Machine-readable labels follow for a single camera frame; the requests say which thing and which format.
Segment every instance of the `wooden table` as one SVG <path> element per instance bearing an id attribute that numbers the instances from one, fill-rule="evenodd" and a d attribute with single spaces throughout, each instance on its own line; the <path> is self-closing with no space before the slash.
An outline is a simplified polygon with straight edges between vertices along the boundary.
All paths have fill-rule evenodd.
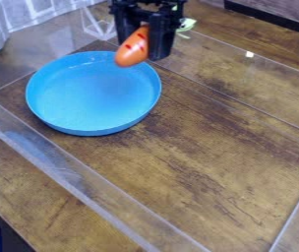
<path id="1" fill-rule="evenodd" d="M 196 1 L 186 14 L 198 32 L 299 69 L 297 33 Z M 212 251 L 265 251 L 299 199 L 299 130 L 156 70 L 164 91 L 150 116 L 105 138 L 63 136 L 31 117 L 29 77 L 0 103 Z M 141 250 L 0 140 L 0 215 L 37 251 Z"/>

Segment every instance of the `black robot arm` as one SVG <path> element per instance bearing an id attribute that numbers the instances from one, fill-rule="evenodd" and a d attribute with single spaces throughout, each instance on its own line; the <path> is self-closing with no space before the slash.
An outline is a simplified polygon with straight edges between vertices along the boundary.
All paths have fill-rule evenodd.
<path id="1" fill-rule="evenodd" d="M 158 60 L 170 54 L 176 29 L 184 19 L 184 3 L 186 0 L 111 0 L 117 41 L 122 43 L 138 29 L 141 22 L 149 26 L 148 58 Z M 154 4 L 157 11 L 142 10 L 137 3 Z"/>

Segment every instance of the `wooden tabletop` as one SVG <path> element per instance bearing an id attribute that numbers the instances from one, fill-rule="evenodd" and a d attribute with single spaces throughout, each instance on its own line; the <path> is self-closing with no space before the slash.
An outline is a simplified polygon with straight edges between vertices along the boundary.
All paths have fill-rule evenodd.
<path id="1" fill-rule="evenodd" d="M 186 14 L 198 32 L 299 69 L 296 32 L 196 1 Z M 114 47 L 82 48 L 101 49 Z M 299 199 L 299 130 L 156 70 L 160 102 L 111 136 L 50 130 L 25 106 L 30 76 L 0 91 L 0 104 L 209 250 L 267 251 Z M 0 215 L 37 251 L 141 250 L 0 140 Z"/>

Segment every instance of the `blue plate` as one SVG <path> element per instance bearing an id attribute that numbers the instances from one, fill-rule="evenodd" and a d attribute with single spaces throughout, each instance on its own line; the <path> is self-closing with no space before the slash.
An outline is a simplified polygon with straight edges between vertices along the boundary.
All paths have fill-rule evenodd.
<path id="1" fill-rule="evenodd" d="M 30 78 L 26 102 L 53 129 L 77 136 L 102 136 L 134 125 L 161 93 L 146 63 L 119 68 L 114 53 L 71 54 L 46 64 Z"/>

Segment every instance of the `blue bowl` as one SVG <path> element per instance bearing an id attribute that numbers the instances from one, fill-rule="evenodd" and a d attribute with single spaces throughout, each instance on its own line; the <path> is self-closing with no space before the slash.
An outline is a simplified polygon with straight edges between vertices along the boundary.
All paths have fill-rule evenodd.
<path id="1" fill-rule="evenodd" d="M 114 53 L 90 51 L 46 64 L 31 76 L 26 102 L 49 127 L 70 135 L 102 136 L 133 126 L 161 93 L 146 63 L 119 68 Z"/>

